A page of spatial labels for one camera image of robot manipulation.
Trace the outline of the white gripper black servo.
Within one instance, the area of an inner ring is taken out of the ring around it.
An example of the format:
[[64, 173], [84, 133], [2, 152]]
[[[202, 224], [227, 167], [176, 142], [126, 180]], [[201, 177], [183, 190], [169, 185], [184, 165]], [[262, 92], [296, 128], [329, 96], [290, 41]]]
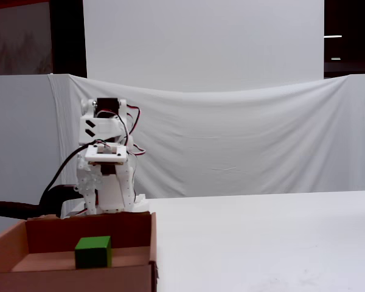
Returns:
[[85, 200], [86, 213], [96, 215], [96, 190], [102, 185], [102, 176], [117, 176], [124, 211], [132, 211], [135, 201], [133, 168], [126, 153], [80, 153], [77, 155], [77, 185], [75, 190]]

